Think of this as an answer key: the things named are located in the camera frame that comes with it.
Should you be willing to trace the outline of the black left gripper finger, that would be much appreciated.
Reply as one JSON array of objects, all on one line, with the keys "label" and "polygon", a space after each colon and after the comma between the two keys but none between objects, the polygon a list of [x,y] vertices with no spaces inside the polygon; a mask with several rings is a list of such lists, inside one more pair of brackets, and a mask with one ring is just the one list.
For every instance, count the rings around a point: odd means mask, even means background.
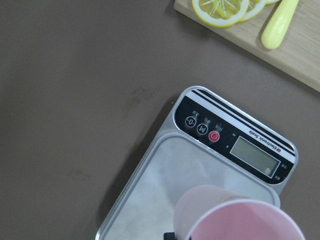
[{"label": "black left gripper finger", "polygon": [[171,231],[166,231],[163,233],[163,239],[164,240],[176,240],[177,237],[176,237],[176,233],[174,230],[171,230]]}]

